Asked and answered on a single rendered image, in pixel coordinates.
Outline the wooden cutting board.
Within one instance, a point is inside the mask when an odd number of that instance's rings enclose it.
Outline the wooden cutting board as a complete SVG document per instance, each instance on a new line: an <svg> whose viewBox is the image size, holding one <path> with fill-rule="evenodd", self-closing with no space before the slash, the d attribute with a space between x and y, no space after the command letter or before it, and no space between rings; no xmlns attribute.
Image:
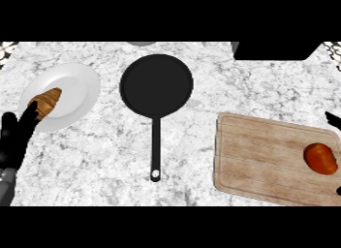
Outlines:
<svg viewBox="0 0 341 248"><path fill-rule="evenodd" d="M332 149L338 171L311 170L304 150ZM214 184L220 191L285 205L339 205L341 139L325 129L224 112L219 115Z"/></svg>

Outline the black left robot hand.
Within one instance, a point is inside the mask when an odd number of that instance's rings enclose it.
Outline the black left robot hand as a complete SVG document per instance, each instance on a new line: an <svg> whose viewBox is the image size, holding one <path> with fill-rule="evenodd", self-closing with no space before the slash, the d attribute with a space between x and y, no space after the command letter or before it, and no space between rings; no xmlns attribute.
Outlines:
<svg viewBox="0 0 341 248"><path fill-rule="evenodd" d="M37 102L33 101L21 117L17 117L12 112L5 112L2 115L0 176L3 169L18 170L21 168L28 140L39 123L36 108Z"/></svg>

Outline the black appliance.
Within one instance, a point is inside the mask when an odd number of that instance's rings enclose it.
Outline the black appliance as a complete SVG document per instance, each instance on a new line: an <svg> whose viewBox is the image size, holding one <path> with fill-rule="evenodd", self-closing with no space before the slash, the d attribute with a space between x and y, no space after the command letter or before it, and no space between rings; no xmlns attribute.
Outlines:
<svg viewBox="0 0 341 248"><path fill-rule="evenodd" d="M303 61L305 60L320 42L232 42L233 58L236 60L275 60Z"/></svg>

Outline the black frying pan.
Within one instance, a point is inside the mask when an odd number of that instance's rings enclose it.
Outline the black frying pan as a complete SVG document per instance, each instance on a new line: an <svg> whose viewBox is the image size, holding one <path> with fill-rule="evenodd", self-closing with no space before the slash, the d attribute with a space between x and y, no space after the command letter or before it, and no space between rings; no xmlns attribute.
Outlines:
<svg viewBox="0 0 341 248"><path fill-rule="evenodd" d="M140 57L121 75L121 100L130 110L152 119L151 180L161 180L161 119L186 104L193 77L185 63L167 54Z"/></svg>

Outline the red tomato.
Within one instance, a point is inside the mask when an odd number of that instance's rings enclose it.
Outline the red tomato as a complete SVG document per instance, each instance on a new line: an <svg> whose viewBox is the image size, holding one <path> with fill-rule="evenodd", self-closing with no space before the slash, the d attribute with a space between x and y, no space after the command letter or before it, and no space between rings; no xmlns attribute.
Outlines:
<svg viewBox="0 0 341 248"><path fill-rule="evenodd" d="M331 175L338 171L332 149L323 143L311 143L304 150L304 160L311 170Z"/></svg>

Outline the brown croissant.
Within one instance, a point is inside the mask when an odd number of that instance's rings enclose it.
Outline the brown croissant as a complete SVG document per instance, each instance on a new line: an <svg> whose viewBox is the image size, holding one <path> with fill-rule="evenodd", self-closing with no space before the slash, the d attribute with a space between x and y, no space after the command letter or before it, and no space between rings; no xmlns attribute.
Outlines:
<svg viewBox="0 0 341 248"><path fill-rule="evenodd" d="M61 99L61 95L62 89L59 87L55 87L30 99L30 103L37 103L36 111L39 120L42 120L53 111L53 108Z"/></svg>

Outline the white round plate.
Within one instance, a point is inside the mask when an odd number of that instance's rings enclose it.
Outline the white round plate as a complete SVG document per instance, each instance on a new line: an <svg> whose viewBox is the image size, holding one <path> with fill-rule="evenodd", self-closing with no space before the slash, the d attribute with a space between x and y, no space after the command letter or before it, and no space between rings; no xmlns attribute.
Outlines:
<svg viewBox="0 0 341 248"><path fill-rule="evenodd" d="M90 112L101 92L95 70L83 64L68 63L43 72L24 90L20 113L24 113L30 99L53 88L61 88L62 94L52 112L36 126L36 131L43 133L65 129Z"/></svg>

